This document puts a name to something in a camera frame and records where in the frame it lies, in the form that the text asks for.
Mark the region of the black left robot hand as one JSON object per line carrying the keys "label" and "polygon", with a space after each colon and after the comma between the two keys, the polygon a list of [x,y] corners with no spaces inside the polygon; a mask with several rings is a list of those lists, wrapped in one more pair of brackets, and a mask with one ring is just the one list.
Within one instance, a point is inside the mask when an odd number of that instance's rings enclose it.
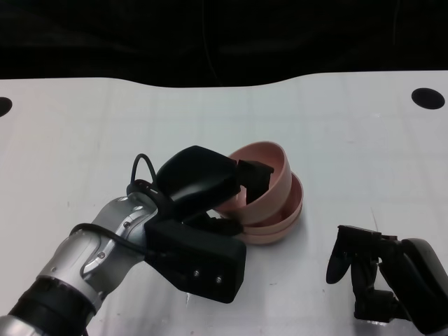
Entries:
{"label": "black left robot hand", "polygon": [[158,171],[155,187],[170,203],[170,214],[183,224],[227,237],[244,229],[239,219],[212,218],[216,209],[246,189],[246,204],[269,189],[274,168],[259,161],[233,160],[201,146],[175,154]]}

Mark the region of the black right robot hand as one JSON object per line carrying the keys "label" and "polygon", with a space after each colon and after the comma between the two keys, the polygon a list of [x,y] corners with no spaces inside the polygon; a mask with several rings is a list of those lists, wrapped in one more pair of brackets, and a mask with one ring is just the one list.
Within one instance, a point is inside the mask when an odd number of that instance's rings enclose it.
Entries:
{"label": "black right robot hand", "polygon": [[423,335],[447,334],[447,273],[426,240],[341,225],[326,281],[336,284],[347,272],[356,319],[402,319]]}

